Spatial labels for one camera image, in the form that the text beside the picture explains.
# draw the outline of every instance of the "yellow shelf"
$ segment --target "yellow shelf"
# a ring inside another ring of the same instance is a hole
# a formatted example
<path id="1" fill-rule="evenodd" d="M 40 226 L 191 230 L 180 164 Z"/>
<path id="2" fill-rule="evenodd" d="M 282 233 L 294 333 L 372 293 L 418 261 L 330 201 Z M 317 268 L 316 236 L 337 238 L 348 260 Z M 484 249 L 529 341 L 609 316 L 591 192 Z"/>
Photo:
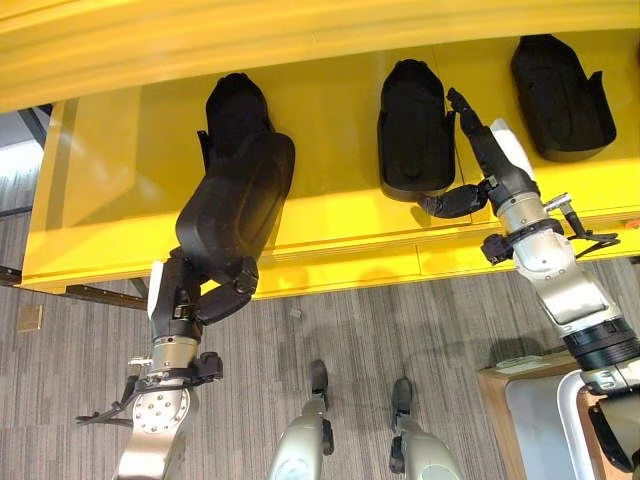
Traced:
<path id="1" fill-rule="evenodd" d="M 588 226 L 623 233 L 599 255 L 640 251 L 638 31 L 559 35 L 587 72 L 604 70 L 618 127 L 615 143 L 574 164 L 532 149 L 509 61 L 517 38 L 370 52 L 247 71 L 262 87 L 276 128 L 295 141 L 292 190 L 261 260 L 263 296 L 493 271 L 479 251 L 499 229 L 490 210 L 428 217 L 379 189 L 379 92 L 394 63 L 426 60 L 445 87 L 464 93 L 483 120 L 502 116 L 520 138 L 543 196 L 570 191 Z M 219 75 L 90 95 L 56 105 L 38 182 L 23 284 L 64 285 L 147 274 L 177 246 L 174 224 L 203 175 L 195 131 Z M 456 132 L 456 184 L 479 168 Z"/>
<path id="2" fill-rule="evenodd" d="M 640 27 L 638 0 L 22 0 L 0 6 L 0 112 L 251 67 Z"/>

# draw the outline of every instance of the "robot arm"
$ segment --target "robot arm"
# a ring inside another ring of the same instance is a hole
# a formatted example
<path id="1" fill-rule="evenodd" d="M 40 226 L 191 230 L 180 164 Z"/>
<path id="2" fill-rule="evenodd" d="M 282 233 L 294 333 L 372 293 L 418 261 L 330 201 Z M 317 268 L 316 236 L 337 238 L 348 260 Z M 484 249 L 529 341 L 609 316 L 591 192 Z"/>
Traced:
<path id="1" fill-rule="evenodd" d="M 244 74 L 221 79 L 198 132 L 206 173 L 180 213 L 180 247 L 151 273 L 147 313 L 150 359 L 130 362 L 120 402 L 78 423 L 132 426 L 114 479 L 167 480 L 184 461 L 185 435 L 198 410 L 195 387 L 222 378 L 215 352 L 198 356 L 203 327 L 246 305 L 258 283 L 257 260 L 291 186 L 294 146 L 276 133 L 260 89 Z M 202 294 L 213 280 L 217 288 Z M 113 418 L 133 404 L 133 419 Z"/>
<path id="2" fill-rule="evenodd" d="M 616 236 L 585 231 L 567 194 L 543 204 L 526 154 L 506 123 L 499 119 L 484 126 L 462 95 L 451 89 L 447 98 L 484 173 L 475 187 L 476 203 L 490 201 L 506 231 L 485 240 L 485 256 L 492 264 L 513 258 L 536 289 L 585 384 L 607 397 L 590 410 L 603 451 L 616 467 L 640 476 L 640 342 L 609 293 L 577 265 L 569 242 L 593 240 L 597 244 L 587 250 L 593 251 L 617 243 Z M 573 237 L 566 238 L 549 216 L 555 209 L 564 214 Z"/>

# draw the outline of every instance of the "yellow surface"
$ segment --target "yellow surface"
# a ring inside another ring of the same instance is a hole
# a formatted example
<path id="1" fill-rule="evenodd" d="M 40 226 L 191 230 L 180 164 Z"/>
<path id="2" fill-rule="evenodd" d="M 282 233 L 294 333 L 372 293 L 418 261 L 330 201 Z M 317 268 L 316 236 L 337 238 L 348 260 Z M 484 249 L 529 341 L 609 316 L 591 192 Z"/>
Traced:
<path id="1" fill-rule="evenodd" d="M 5 0 L 0 112 L 376 50 L 637 28 L 638 0 Z"/>
<path id="2" fill-rule="evenodd" d="M 445 87 L 464 93 L 483 120 L 509 122 L 535 167 L 543 196 L 570 191 L 587 226 L 623 231 L 640 218 L 638 31 L 562 34 L 588 73 L 604 70 L 615 143 L 574 164 L 547 162 L 531 148 L 517 109 L 509 60 L 517 39 L 374 52 L 248 71 L 276 128 L 297 150 L 292 190 L 261 260 L 263 296 L 495 270 L 479 251 L 498 230 L 489 209 L 433 219 L 382 195 L 376 120 L 381 84 L 394 62 L 426 60 Z M 203 166 L 195 131 L 218 76 L 130 88 L 60 103 L 54 110 L 36 192 L 24 285 L 63 285 L 148 273 L 177 246 L 178 212 Z M 480 180 L 458 130 L 456 184 Z M 624 231 L 614 249 L 637 254 Z M 505 264 L 501 269 L 510 268 Z"/>

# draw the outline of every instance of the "gray carpet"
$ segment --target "gray carpet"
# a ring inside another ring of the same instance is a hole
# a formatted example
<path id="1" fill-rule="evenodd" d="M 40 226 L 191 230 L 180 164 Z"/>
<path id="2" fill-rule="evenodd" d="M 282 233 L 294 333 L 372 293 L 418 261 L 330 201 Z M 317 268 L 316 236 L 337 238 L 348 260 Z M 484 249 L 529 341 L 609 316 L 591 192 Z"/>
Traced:
<path id="1" fill-rule="evenodd" d="M 28 215 L 0 220 L 4 264 L 22 263 L 27 228 Z M 587 267 L 640 328 L 637 267 Z M 44 305 L 43 329 L 16 334 L 19 306 L 30 304 Z M 117 399 L 127 359 L 149 342 L 142 312 L 0 288 L 0 479 L 109 479 L 127 430 L 76 427 L 73 417 Z M 324 478 L 393 478 L 389 393 L 406 374 L 418 420 L 449 444 L 466 478 L 505 479 L 475 371 L 559 345 L 514 273 L 253 302 L 205 331 L 202 349 L 220 353 L 225 378 L 199 389 L 183 478 L 264 478 L 320 357 L 336 443 Z"/>

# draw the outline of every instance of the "white object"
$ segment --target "white object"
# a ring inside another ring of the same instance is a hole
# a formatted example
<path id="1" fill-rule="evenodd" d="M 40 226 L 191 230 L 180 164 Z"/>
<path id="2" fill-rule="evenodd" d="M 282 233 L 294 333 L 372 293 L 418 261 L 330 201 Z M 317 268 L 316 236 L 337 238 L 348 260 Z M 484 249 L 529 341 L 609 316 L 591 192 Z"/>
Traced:
<path id="1" fill-rule="evenodd" d="M 529 480 L 595 480 L 576 402 L 583 385 L 579 371 L 507 385 Z"/>
<path id="2" fill-rule="evenodd" d="M 503 118 L 496 118 L 489 128 L 509 161 L 527 172 L 531 180 L 535 180 L 529 157 L 507 122 Z"/>

